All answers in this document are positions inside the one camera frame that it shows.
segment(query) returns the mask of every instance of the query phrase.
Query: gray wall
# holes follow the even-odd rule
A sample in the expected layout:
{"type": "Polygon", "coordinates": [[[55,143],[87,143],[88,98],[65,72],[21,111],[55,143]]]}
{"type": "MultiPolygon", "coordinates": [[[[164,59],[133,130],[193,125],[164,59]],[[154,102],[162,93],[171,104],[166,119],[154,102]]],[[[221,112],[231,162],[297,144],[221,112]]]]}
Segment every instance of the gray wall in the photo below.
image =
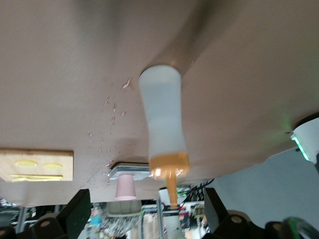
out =
{"type": "Polygon", "coordinates": [[[245,212],[260,227],[297,216],[319,229],[319,174],[295,149],[217,178],[210,186],[226,209],[245,212]]]}

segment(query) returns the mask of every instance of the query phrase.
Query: yellow oval object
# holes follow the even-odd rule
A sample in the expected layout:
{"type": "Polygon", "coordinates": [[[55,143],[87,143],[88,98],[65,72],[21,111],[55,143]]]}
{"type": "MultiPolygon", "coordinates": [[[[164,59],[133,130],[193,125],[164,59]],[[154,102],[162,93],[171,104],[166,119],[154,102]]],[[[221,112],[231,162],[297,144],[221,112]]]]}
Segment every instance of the yellow oval object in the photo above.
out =
{"type": "Polygon", "coordinates": [[[22,182],[22,181],[30,181],[28,178],[25,177],[19,177],[19,178],[13,178],[12,183],[14,182],[22,182]]]}
{"type": "Polygon", "coordinates": [[[22,159],[22,160],[16,161],[15,165],[20,167],[36,167],[38,166],[38,163],[33,160],[22,159]]]}
{"type": "Polygon", "coordinates": [[[63,165],[59,163],[45,163],[43,167],[47,169],[60,169],[63,168],[63,165]]]}

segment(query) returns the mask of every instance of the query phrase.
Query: green light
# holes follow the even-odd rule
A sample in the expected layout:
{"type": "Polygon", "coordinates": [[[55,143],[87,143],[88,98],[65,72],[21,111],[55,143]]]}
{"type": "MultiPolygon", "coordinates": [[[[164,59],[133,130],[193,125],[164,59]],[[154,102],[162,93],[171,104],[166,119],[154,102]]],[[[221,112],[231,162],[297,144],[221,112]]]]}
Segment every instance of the green light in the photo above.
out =
{"type": "Polygon", "coordinates": [[[296,142],[296,144],[298,145],[298,148],[300,149],[301,153],[303,153],[303,156],[305,157],[305,159],[310,161],[310,159],[308,158],[308,156],[307,156],[306,152],[304,151],[303,147],[299,143],[297,137],[293,137],[292,140],[294,140],[296,142]]]}

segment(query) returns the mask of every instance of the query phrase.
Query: water spill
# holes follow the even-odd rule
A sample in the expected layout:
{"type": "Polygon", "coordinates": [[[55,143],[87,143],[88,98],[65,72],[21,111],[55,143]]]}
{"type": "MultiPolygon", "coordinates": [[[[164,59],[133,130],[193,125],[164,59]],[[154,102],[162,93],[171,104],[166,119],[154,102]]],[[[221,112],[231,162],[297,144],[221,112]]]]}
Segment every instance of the water spill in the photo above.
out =
{"type": "Polygon", "coordinates": [[[122,89],[125,89],[127,87],[130,87],[131,77],[128,79],[128,81],[122,86],[122,89]]]}

